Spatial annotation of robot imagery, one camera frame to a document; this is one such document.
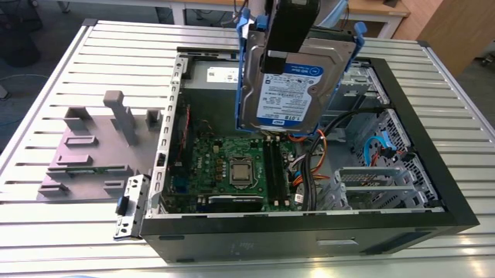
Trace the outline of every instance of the motherboard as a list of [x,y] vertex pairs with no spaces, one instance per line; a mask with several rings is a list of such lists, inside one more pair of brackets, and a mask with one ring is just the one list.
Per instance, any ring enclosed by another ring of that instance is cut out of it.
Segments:
[[297,210],[285,172],[293,157],[293,143],[277,136],[194,138],[189,175],[172,177],[166,211]]

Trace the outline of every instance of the cpu socket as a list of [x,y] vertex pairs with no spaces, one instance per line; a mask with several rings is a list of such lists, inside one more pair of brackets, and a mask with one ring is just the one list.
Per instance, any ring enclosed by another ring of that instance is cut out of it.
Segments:
[[245,189],[253,183],[252,158],[237,157],[229,159],[229,183],[236,189]]

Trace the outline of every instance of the black trash bin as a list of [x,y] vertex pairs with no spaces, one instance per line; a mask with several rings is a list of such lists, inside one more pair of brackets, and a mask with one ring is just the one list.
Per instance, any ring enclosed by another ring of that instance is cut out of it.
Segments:
[[0,57],[12,67],[25,67],[40,59],[40,51],[14,14],[0,14]]

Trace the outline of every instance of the metal latch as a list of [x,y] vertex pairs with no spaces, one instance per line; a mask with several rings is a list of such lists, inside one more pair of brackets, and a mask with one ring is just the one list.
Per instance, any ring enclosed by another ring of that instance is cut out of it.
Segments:
[[113,240],[140,240],[138,235],[141,230],[141,222],[145,213],[144,205],[146,204],[148,175],[134,175],[128,178],[124,190],[124,196],[118,198],[117,208],[117,229],[114,231]]

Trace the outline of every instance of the aluminum table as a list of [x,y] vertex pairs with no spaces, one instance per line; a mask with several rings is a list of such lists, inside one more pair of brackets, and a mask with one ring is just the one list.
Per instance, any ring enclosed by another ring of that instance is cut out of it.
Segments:
[[144,241],[112,241],[113,202],[34,202],[65,130],[61,118],[66,108],[84,105],[92,115],[110,115],[102,94],[121,90],[133,115],[144,114],[146,108],[162,109],[176,47],[190,45],[236,49],[236,33],[221,28],[112,21],[80,28],[0,157],[0,273],[97,277],[495,276],[495,132],[435,53],[413,41],[368,39],[360,55],[387,60],[480,226],[391,255],[166,265]]

